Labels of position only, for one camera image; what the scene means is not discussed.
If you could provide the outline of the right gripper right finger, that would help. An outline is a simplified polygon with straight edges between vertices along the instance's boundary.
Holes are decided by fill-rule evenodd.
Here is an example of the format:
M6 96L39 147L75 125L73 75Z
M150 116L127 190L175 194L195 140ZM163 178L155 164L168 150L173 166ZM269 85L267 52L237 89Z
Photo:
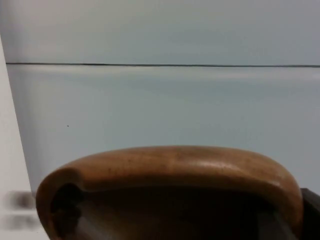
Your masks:
M308 188L301 189L303 196L302 240L320 240L320 196Z

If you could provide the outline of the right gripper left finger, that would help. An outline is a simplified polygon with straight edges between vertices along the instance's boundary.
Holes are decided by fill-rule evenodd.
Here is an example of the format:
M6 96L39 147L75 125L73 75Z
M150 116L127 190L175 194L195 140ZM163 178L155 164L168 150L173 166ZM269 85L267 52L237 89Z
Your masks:
M258 209L253 212L250 240L293 240L289 225L276 210Z

